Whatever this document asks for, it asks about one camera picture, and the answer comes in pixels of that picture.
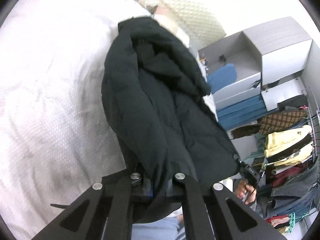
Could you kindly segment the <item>person right hand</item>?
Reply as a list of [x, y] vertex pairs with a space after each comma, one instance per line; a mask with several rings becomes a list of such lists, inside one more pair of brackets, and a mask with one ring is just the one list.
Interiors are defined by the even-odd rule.
[[236, 188], [235, 194], [239, 199], [245, 200], [246, 205], [249, 205], [255, 202], [257, 191], [247, 180], [242, 180]]

